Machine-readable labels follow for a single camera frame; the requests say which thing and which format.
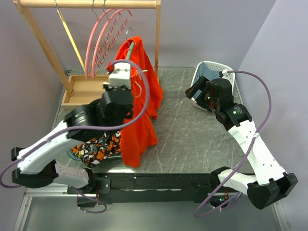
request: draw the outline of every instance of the wooden clothes rack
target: wooden clothes rack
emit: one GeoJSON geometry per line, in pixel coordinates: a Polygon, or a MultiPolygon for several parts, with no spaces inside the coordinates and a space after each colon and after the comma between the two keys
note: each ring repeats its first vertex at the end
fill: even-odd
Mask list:
{"type": "MultiPolygon", "coordinates": [[[[65,94],[62,106],[65,109],[73,109],[81,104],[90,103],[92,100],[100,98],[102,95],[102,84],[106,82],[108,75],[97,75],[95,79],[84,79],[83,75],[67,76],[54,50],[48,43],[44,33],[37,23],[30,8],[103,8],[104,0],[13,0],[20,14],[27,21],[34,36],[40,43],[49,63],[59,76],[65,94]]],[[[153,9],[156,10],[156,35],[155,35],[155,61],[154,71],[158,78],[158,55],[159,55],[159,35],[160,35],[160,11],[161,0],[106,0],[105,9],[153,9]]]]}

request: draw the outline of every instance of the wooden tray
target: wooden tray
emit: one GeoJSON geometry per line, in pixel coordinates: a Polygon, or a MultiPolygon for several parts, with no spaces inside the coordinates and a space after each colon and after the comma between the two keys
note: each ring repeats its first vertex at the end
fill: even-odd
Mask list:
{"type": "Polygon", "coordinates": [[[71,75],[68,79],[73,85],[73,96],[69,97],[65,91],[61,106],[65,110],[73,110],[79,105],[89,104],[100,98],[105,91],[103,83],[108,82],[109,75],[96,75],[86,79],[84,75],[71,75]]]}

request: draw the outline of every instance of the white plastic basket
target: white plastic basket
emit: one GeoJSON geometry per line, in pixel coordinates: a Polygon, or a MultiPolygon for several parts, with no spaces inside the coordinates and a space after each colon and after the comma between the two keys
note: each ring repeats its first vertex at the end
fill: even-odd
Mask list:
{"type": "MultiPolygon", "coordinates": [[[[213,70],[213,71],[223,71],[225,69],[227,69],[228,71],[233,71],[229,66],[226,66],[224,64],[219,64],[219,63],[215,63],[215,62],[211,62],[211,61],[203,61],[203,62],[199,63],[197,68],[196,68],[196,71],[193,75],[191,86],[193,85],[194,79],[196,78],[198,68],[199,68],[200,64],[202,64],[202,63],[205,63],[206,66],[208,67],[208,69],[213,70]]],[[[226,79],[229,80],[230,83],[232,84],[232,92],[233,92],[234,83],[235,83],[235,74],[234,73],[228,73],[228,77],[226,79]]],[[[204,110],[204,111],[207,111],[206,109],[197,105],[197,102],[194,100],[194,98],[192,98],[191,101],[192,101],[192,104],[193,104],[194,107],[199,108],[199,109],[204,110]]]]}

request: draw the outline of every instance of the white wall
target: white wall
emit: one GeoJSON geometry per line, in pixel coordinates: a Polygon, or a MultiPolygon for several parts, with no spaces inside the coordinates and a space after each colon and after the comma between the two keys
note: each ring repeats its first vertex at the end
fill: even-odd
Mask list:
{"type": "MultiPolygon", "coordinates": [[[[0,171],[11,149],[28,147],[51,129],[61,83],[12,1],[0,2],[0,171]]],[[[11,183],[11,170],[5,176],[11,183]]],[[[15,224],[24,188],[0,187],[0,230],[15,224]]]]}
{"type": "MultiPolygon", "coordinates": [[[[308,193],[308,54],[305,0],[277,0],[240,70],[260,75],[269,86],[272,114],[261,131],[262,138],[287,172],[294,172],[298,185],[283,200],[291,229],[307,230],[308,193]]],[[[257,124],[268,106],[265,90],[257,80],[238,76],[243,101],[257,124]]]]}
{"type": "MultiPolygon", "coordinates": [[[[162,0],[159,66],[197,66],[211,60],[237,69],[275,0],[162,0]]],[[[91,9],[61,10],[84,59],[96,22],[91,9]]],[[[95,10],[98,15],[103,11],[95,10]]],[[[66,69],[81,69],[55,9],[34,9],[66,69]]],[[[154,63],[155,11],[132,10],[131,36],[143,38],[154,63]]],[[[121,36],[110,53],[115,58],[121,36]]]]}

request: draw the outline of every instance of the gray marble tabletop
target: gray marble tabletop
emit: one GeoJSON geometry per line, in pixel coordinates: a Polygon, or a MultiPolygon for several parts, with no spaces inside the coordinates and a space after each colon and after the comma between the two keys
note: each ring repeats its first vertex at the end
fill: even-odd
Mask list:
{"type": "MultiPolygon", "coordinates": [[[[164,99],[153,121],[158,144],[148,148],[141,156],[138,168],[125,166],[121,159],[101,162],[93,169],[95,173],[210,173],[222,167],[235,167],[244,156],[240,146],[213,113],[193,107],[185,97],[193,69],[161,69],[160,84],[164,99]]],[[[233,95],[240,102],[237,89],[233,95]]],[[[56,124],[69,111],[59,110],[56,124]]],[[[85,168],[80,162],[63,153],[57,161],[70,167],[85,168]]],[[[242,173],[253,173],[248,161],[240,168],[242,173]]]]}

